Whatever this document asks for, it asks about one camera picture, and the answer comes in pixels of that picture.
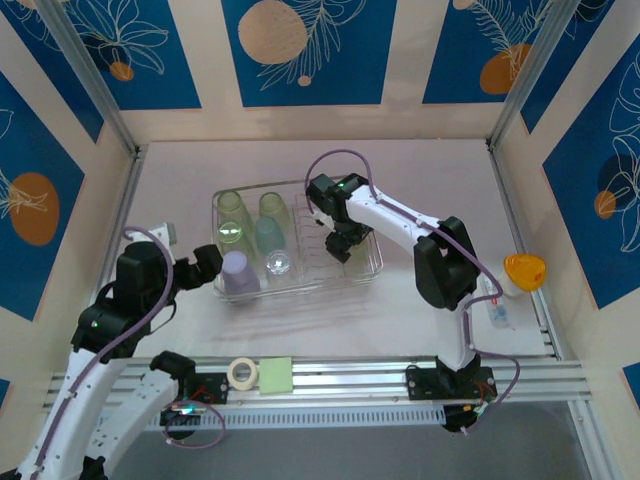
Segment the clear wire dish rack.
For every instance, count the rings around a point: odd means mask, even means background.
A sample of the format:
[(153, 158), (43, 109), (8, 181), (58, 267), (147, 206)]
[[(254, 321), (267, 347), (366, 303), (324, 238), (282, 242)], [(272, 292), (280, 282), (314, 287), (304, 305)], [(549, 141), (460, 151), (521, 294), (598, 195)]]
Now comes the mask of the clear wire dish rack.
[(231, 250), (234, 244), (228, 236), (220, 234), (223, 224), (234, 222), (236, 214), (226, 209), (236, 203), (246, 207), (248, 218), (256, 221), (260, 213), (260, 199), (264, 195), (280, 196), (286, 207), (285, 225), (281, 228), (285, 252), (289, 255), (291, 269), (282, 280), (271, 280), (266, 269), (266, 257), (256, 244), (255, 235), (242, 226), (241, 237), (236, 242), (247, 255), (260, 282), (260, 290), (246, 294), (226, 291), (224, 278), (218, 276), (214, 290), (227, 302), (249, 301), (254, 298), (288, 293), (305, 293), (313, 289), (340, 288), (344, 285), (372, 282), (382, 271), (383, 260), (377, 239), (373, 233), (351, 248), (351, 257), (342, 264), (327, 252), (325, 247), (329, 230), (318, 225), (309, 212), (302, 180), (272, 182), (220, 190), (212, 198), (212, 232), (214, 242), (221, 253)]

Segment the clear plastic cup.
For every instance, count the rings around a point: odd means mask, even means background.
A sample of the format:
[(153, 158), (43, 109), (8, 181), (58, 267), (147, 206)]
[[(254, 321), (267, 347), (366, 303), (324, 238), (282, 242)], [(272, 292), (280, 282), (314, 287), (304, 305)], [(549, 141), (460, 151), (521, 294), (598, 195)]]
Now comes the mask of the clear plastic cup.
[(265, 274), (270, 288), (285, 288), (298, 282), (293, 258), (286, 250), (274, 250), (265, 257)]

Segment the teal plastic cup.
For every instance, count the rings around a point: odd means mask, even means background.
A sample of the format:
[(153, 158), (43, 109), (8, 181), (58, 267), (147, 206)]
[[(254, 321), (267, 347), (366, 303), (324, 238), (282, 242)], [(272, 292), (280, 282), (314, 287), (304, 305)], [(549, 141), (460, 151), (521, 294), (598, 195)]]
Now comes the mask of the teal plastic cup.
[(286, 241), (277, 221), (270, 216), (261, 216), (255, 224), (256, 245), (264, 256), (276, 250), (285, 250)]

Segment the green translucent plastic cup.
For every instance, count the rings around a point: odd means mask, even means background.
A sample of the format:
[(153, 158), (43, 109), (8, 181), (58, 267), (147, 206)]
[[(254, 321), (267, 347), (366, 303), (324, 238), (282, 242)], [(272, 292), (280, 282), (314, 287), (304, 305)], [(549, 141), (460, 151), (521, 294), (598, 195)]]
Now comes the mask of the green translucent plastic cup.
[(250, 261), (255, 259), (255, 252), (243, 227), (235, 221), (226, 221), (217, 228), (217, 240), (220, 251), (227, 254), (231, 251), (243, 253)]
[(216, 210), (220, 224), (231, 221), (246, 230), (250, 230), (253, 227), (249, 211), (237, 191), (222, 191), (216, 200)]
[(280, 194), (266, 192), (259, 199), (259, 214), (261, 217), (273, 218), (282, 229), (290, 225), (288, 206)]

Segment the purple plastic cup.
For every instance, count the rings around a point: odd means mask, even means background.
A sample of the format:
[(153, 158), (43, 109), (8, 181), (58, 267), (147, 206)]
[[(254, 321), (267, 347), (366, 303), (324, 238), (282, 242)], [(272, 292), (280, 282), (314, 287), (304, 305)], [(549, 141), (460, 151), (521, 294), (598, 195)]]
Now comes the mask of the purple plastic cup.
[(228, 295), (256, 293), (261, 289), (248, 257), (241, 251), (230, 251), (223, 256), (221, 273)]

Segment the masking tape roll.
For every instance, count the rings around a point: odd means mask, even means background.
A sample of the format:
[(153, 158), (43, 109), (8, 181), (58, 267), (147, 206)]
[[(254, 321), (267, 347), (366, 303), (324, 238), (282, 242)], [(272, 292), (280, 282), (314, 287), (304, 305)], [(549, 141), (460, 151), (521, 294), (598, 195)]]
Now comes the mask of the masking tape roll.
[(229, 385), (235, 390), (249, 391), (257, 385), (259, 371), (251, 359), (239, 357), (229, 364), (227, 379)]

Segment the black left controller box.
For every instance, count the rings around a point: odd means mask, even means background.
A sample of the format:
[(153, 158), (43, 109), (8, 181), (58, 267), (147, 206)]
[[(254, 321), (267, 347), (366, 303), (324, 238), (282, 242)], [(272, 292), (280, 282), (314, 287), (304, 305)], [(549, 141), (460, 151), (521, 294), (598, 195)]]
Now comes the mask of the black left controller box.
[(159, 425), (161, 427), (197, 426), (200, 424), (200, 420), (201, 416), (189, 409), (174, 410), (168, 407), (160, 413)]

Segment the black controller box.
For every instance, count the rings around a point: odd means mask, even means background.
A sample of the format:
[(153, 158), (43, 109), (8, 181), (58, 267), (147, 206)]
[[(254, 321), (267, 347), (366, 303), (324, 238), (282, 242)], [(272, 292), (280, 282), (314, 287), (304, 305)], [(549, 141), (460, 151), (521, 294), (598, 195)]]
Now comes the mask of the black controller box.
[(201, 416), (189, 409), (174, 410), (168, 407), (160, 413), (159, 425), (161, 427), (197, 426), (200, 424), (200, 420)]
[(474, 426), (480, 424), (481, 419), (487, 416), (493, 408), (489, 404), (483, 406), (464, 405), (445, 405), (445, 424), (444, 428), (451, 433), (465, 433)]

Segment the green sticky note pad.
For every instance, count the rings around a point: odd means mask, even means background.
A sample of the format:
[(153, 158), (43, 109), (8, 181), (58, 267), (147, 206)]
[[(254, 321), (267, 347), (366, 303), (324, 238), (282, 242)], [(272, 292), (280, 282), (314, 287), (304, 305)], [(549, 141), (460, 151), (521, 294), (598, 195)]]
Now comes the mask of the green sticky note pad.
[(259, 363), (259, 392), (261, 395), (284, 394), (293, 391), (291, 357), (265, 358)]

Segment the small clear labelled bottle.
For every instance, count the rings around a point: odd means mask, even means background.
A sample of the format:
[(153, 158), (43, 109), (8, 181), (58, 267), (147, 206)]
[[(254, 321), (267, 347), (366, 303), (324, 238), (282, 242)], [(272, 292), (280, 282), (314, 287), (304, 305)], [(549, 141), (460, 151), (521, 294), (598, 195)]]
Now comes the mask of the small clear labelled bottle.
[(498, 329), (513, 328), (504, 300), (502, 297), (497, 297), (498, 291), (495, 284), (488, 277), (482, 278), (482, 290), (485, 296), (490, 296), (486, 304), (492, 325)]

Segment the orange capped white bottle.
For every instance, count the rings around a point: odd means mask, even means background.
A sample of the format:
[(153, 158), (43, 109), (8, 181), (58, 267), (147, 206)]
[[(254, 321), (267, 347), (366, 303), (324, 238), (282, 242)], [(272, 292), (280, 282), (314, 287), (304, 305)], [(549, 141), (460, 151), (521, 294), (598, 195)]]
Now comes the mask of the orange capped white bottle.
[(506, 296), (517, 297), (537, 291), (544, 284), (546, 274), (546, 262), (541, 257), (526, 253), (512, 254), (503, 261), (499, 282)]

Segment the black right controller box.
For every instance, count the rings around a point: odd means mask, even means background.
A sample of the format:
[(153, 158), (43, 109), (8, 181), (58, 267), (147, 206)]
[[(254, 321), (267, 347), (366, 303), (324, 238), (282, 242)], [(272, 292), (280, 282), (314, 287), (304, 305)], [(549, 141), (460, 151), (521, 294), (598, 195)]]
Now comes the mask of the black right controller box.
[(493, 408), (489, 404), (483, 406), (464, 405), (445, 405), (445, 424), (444, 428), (451, 433), (465, 433), (474, 426), (480, 424), (481, 419), (487, 416)]

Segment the aluminium side rail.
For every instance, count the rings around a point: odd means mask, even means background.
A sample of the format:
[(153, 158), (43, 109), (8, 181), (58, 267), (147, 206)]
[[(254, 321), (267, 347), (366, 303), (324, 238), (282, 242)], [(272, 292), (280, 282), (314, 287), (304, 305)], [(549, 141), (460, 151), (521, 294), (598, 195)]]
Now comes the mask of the aluminium side rail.
[(137, 153), (129, 169), (107, 249), (100, 279), (105, 284), (96, 292), (94, 302), (82, 311), (71, 340), (71, 365), (81, 364), (79, 375), (86, 376), (96, 364), (129, 358), (143, 334), (150, 331), (138, 323), (150, 311), (144, 291), (137, 288), (138, 261), (116, 250), (124, 232), (124, 221), (131, 208), (139, 180), (143, 155)]
[[(505, 208), (505, 212), (508, 217), (516, 252), (525, 253), (526, 242), (523, 231), (520, 228), (518, 222), (517, 205), (515, 197), (510, 191), (508, 176), (504, 170), (504, 167), (501, 165), (500, 159), (496, 155), (496, 153), (491, 149), (488, 149), (488, 153), (492, 168), (494, 170), (494, 175), (498, 184), (502, 202)], [(531, 303), (533, 305), (533, 309), (536, 314), (541, 332), (549, 337), (549, 343), (553, 351), (552, 357), (556, 360), (564, 360), (566, 357), (565, 348), (563, 346), (562, 340), (558, 339), (556, 328), (553, 324), (553, 319), (549, 311), (546, 299), (544, 297), (544, 293), (540, 289), (538, 289), (535, 292), (529, 293), (529, 297), (531, 299)]]

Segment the aluminium mounting rail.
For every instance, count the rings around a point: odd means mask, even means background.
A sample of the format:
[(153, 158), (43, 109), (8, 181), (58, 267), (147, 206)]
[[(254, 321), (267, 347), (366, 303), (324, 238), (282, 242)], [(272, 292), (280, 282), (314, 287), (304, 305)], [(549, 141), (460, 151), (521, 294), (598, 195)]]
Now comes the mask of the aluminium mounting rail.
[[(534, 401), (588, 401), (592, 399), (586, 375), (578, 361), (553, 358), (519, 360), (521, 372), (504, 403)], [(293, 389), (283, 394), (260, 394), (258, 387), (249, 391), (231, 388), (227, 407), (289, 408), (334, 406), (386, 406), (409, 404), (405, 380), (408, 361), (314, 362), (294, 360)], [(493, 371), (494, 384), (502, 393), (515, 375), (508, 360), (486, 360)], [(104, 404), (115, 410), (138, 387), (145, 364), (134, 360), (121, 372)], [(49, 384), (43, 411), (48, 413), (59, 393), (64, 375), (54, 373)]]

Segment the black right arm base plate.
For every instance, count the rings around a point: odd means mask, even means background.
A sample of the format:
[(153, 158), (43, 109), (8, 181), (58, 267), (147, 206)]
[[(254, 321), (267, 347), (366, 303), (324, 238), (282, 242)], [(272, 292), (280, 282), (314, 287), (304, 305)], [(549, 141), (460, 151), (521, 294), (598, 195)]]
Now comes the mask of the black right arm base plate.
[(472, 374), (452, 374), (409, 365), (405, 370), (410, 400), (493, 400), (498, 396), (493, 371), (480, 367)]

